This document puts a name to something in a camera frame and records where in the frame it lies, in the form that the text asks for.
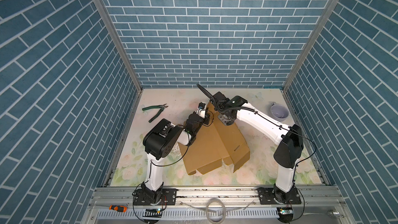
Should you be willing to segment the brown cardboard box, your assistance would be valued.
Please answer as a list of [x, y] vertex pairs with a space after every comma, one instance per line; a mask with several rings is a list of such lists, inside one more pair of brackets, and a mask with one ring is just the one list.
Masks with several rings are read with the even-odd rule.
[[225, 126], [211, 103], [208, 108], [210, 115], [215, 117], [212, 125], [201, 127], [190, 147], [178, 144], [184, 155], [183, 162], [188, 175], [197, 172], [206, 174], [221, 167], [223, 163], [232, 165], [236, 172], [250, 159], [249, 146], [238, 126], [235, 123]]

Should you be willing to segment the orange black screwdriver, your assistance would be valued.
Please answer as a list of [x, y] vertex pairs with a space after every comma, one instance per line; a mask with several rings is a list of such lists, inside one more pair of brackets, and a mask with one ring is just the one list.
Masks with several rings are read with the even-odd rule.
[[123, 205], [111, 205], [109, 209], [120, 213], [125, 213], [127, 211], [127, 207]]

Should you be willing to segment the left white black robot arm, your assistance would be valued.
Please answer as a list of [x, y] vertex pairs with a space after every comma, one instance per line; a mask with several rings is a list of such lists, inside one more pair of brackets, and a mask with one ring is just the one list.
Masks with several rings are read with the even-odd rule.
[[213, 112], [199, 109], [189, 115], [184, 125], [173, 124], [163, 118], [147, 133], [143, 145], [147, 153], [148, 169], [145, 181], [136, 191], [139, 198], [149, 205], [156, 205], [165, 199], [163, 168], [167, 167], [164, 162], [166, 157], [176, 143], [190, 147], [201, 127], [211, 125], [213, 120]]

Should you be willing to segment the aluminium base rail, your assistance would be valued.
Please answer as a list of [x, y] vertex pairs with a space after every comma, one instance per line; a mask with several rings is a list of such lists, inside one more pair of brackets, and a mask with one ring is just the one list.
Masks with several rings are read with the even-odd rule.
[[[352, 224], [335, 186], [297, 186], [288, 204], [277, 203], [270, 186], [171, 186], [165, 199], [149, 205], [134, 187], [97, 188], [85, 224]], [[127, 207], [125, 213], [111, 205]]]

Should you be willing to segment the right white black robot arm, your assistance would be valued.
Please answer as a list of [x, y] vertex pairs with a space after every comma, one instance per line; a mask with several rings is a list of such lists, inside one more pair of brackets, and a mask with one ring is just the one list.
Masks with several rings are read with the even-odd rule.
[[265, 134], [277, 145], [273, 155], [278, 164], [273, 189], [274, 199], [280, 204], [290, 203], [297, 196], [294, 176], [304, 149], [302, 129], [296, 124], [289, 126], [272, 119], [238, 95], [229, 99], [217, 92], [210, 97], [210, 103], [219, 113], [218, 118], [224, 125], [231, 125], [235, 120], [243, 121]]

